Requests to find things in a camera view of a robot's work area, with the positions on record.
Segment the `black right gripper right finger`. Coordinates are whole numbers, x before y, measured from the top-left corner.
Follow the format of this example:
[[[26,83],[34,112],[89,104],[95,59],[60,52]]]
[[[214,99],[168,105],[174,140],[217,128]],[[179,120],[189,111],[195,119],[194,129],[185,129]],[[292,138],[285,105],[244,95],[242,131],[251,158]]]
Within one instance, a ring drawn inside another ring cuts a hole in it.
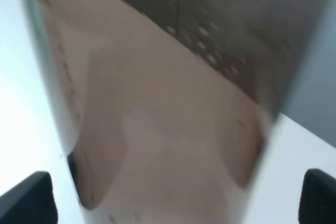
[[[313,168],[304,176],[298,210],[300,224],[335,224],[335,178]]]

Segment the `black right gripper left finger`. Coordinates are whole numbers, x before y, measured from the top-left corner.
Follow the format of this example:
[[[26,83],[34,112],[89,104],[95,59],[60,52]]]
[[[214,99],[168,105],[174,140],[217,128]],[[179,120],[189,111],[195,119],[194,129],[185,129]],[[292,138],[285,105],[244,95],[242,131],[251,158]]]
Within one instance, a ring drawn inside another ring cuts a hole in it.
[[[1,223],[57,223],[51,176],[38,171],[1,195]]]

